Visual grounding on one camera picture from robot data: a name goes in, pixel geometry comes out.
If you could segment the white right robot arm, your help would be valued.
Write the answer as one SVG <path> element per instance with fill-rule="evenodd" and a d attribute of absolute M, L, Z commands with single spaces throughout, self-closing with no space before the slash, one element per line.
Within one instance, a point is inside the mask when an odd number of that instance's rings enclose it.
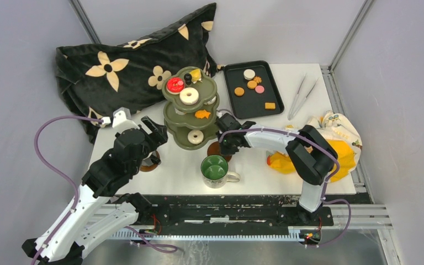
<path fill-rule="evenodd" d="M 297 219 L 311 225 L 319 218 L 327 183 L 340 169 L 338 154 L 328 141 L 311 126 L 285 131 L 259 125 L 254 121 L 241 124 L 234 116 L 225 113 L 215 120 L 220 151 L 231 156 L 240 148 L 268 149 L 287 154 L 303 180 L 298 201 Z"/>

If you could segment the green three-tier serving stand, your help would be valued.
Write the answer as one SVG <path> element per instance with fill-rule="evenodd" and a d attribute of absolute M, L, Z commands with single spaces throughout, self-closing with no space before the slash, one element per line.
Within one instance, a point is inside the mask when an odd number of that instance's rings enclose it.
<path fill-rule="evenodd" d="M 215 125 L 216 111 L 220 103 L 218 87 L 216 82 L 207 76 L 203 70 L 202 81 L 193 83 L 190 71 L 199 69 L 197 67 L 188 66 L 180 69 L 175 75 L 167 78 L 161 88 L 162 94 L 167 100 L 163 110 L 165 126 L 168 132 L 173 135 L 176 144 L 185 150 L 197 150 L 207 144 L 208 141 L 216 137 L 218 127 Z M 166 83 L 172 77 L 179 77 L 185 83 L 185 88 L 193 87 L 199 92 L 199 100 L 194 105 L 184 105 L 179 94 L 172 95 L 166 91 Z M 204 103 L 217 96 L 216 102 L 211 105 Z M 209 119 L 197 119 L 194 113 L 198 110 L 207 110 L 211 112 Z M 191 130 L 201 130 L 204 134 L 204 141 L 199 145 L 193 145 L 187 140 L 187 135 Z"/>

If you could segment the orange fish biscuit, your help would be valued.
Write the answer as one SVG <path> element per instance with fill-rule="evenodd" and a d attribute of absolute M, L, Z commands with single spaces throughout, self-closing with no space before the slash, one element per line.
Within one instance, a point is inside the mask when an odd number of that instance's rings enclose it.
<path fill-rule="evenodd" d="M 210 118 L 210 116 L 211 116 L 211 112 L 209 112 L 209 111 L 207 111 L 207 110 L 205 110 L 205 109 L 203 109 L 203 110 L 198 110 L 198 111 L 196 111 L 196 112 L 194 113 L 194 116 L 195 116 L 197 119 L 209 119 L 209 118 Z"/>

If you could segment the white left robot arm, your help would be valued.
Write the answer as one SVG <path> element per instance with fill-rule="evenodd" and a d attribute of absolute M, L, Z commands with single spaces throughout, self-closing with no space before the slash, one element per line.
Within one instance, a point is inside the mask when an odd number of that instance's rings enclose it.
<path fill-rule="evenodd" d="M 140 193 L 134 193 L 125 196 L 109 215 L 92 226 L 86 226 L 97 210 L 140 172 L 144 160 L 159 162 L 159 158 L 153 154 L 168 141 L 166 126 L 147 116 L 142 117 L 141 121 L 150 132 L 119 115 L 114 115 L 112 119 L 104 117 L 100 122 L 111 122 L 116 129 L 113 147 L 90 165 L 78 186 L 50 164 L 39 150 L 41 132 L 57 120 L 59 118 L 51 119 L 38 129 L 34 149 L 43 164 L 69 182 L 75 194 L 45 233 L 23 243 L 22 249 L 32 258 L 32 264 L 36 261 L 40 264 L 81 264 L 91 251 L 121 228 L 135 222 L 140 225 L 148 223 L 152 216 L 151 203 Z"/>

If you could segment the metal serving tongs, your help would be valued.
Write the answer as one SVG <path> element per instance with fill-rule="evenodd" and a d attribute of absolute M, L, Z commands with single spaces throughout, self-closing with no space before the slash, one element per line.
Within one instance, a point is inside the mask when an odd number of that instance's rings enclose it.
<path fill-rule="evenodd" d="M 315 89 L 315 87 L 316 87 L 316 85 L 317 85 L 317 83 L 319 82 L 319 79 L 320 79 L 319 77 L 317 79 L 315 79 L 311 88 L 305 94 L 303 94 L 303 86 L 305 84 L 306 77 L 307 77 L 307 74 L 304 74 L 304 76 L 301 79 L 299 86 L 296 90 L 295 96 L 294 96 L 292 104 L 290 106 L 290 111 L 288 112 L 288 115 L 287 115 L 287 119 L 289 121 L 293 120 L 294 117 L 299 112 L 299 110 L 303 107 L 304 103 L 310 97 L 310 95 L 314 91 L 314 89 Z"/>

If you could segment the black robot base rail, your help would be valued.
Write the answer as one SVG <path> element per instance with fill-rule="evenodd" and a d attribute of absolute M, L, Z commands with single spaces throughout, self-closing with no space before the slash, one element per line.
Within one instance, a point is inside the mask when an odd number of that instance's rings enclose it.
<path fill-rule="evenodd" d="M 151 206 L 133 227 L 160 235 L 285 235 L 291 228 L 334 225 L 331 209 L 305 214 L 297 195 L 146 195 Z"/>

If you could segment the red flower donut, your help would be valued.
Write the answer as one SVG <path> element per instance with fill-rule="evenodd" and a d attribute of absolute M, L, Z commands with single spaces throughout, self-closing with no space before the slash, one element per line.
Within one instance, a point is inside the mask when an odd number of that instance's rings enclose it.
<path fill-rule="evenodd" d="M 166 91 L 172 95 L 180 94 L 184 88 L 185 83 L 179 77 L 172 77 L 166 83 Z"/>

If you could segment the white glazed donut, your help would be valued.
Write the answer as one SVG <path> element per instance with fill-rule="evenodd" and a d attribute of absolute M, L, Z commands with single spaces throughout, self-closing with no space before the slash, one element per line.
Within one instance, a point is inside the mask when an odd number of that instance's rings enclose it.
<path fill-rule="evenodd" d="M 187 135 L 187 140 L 193 145 L 199 145 L 204 141 L 204 134 L 201 130 L 191 130 Z"/>

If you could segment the green enamel mug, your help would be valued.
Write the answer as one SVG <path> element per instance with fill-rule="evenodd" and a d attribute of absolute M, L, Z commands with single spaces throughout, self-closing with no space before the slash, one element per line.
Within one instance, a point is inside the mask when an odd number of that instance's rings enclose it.
<path fill-rule="evenodd" d="M 229 170 L 228 162 L 219 155 L 210 155 L 200 165 L 204 184 L 213 189 L 223 187 L 226 183 L 237 183 L 241 176 Z"/>

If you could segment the white ring donut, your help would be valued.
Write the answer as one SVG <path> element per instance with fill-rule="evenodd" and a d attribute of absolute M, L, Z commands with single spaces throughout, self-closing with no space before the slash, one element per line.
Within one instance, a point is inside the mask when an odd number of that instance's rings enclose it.
<path fill-rule="evenodd" d="M 179 99 L 184 105 L 194 105 L 199 100 L 199 92 L 193 87 L 187 87 L 180 91 Z"/>

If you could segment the chocolate striped white donut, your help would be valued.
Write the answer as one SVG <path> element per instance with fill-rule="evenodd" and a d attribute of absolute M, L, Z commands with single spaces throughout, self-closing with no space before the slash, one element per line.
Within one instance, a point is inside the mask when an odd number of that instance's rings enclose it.
<path fill-rule="evenodd" d="M 217 96 L 213 97 L 211 100 L 205 102 L 205 105 L 211 105 L 214 104 L 216 102 Z"/>

